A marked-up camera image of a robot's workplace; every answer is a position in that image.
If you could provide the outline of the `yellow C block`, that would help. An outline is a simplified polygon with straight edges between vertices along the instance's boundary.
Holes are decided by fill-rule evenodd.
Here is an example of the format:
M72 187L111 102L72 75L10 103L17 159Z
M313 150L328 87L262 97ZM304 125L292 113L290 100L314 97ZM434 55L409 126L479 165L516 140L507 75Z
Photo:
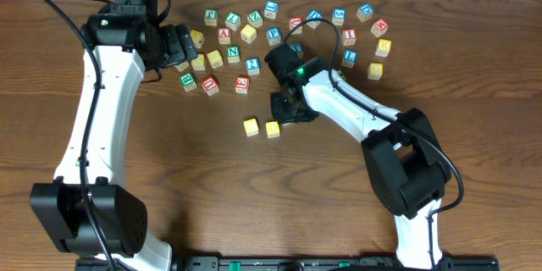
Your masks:
M259 133L259 127L256 119L248 119L243 122L247 136L254 136Z

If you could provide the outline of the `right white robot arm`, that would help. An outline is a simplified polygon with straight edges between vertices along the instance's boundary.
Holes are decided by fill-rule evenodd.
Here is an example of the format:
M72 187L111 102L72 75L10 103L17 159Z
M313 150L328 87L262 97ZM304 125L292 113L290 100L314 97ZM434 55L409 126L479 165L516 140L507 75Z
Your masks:
M416 108L402 113L375 102L320 58L305 62L286 43L264 61L281 87L270 97L274 119L306 123L323 114L353 136L376 197L395 217L399 263L436 267L442 258L436 215L453 166L427 116Z

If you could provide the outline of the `blue L block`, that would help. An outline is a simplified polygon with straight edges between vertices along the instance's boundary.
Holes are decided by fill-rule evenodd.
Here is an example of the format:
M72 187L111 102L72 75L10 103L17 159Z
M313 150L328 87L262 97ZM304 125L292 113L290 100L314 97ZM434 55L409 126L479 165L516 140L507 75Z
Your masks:
M354 64L356 63L356 61L357 61L357 52L350 49L346 49L342 57L341 65L347 68L352 68Z

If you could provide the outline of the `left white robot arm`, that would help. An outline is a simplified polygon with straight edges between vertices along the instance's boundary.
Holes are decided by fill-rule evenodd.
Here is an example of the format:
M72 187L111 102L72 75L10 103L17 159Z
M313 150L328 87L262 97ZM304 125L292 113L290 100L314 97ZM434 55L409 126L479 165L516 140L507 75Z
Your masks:
M172 246L148 230L145 204L124 187L124 151L136 92L148 71L190 62L187 25L166 23L158 0L105 1L75 27L84 82L64 156L30 207L60 252L79 270L176 270Z

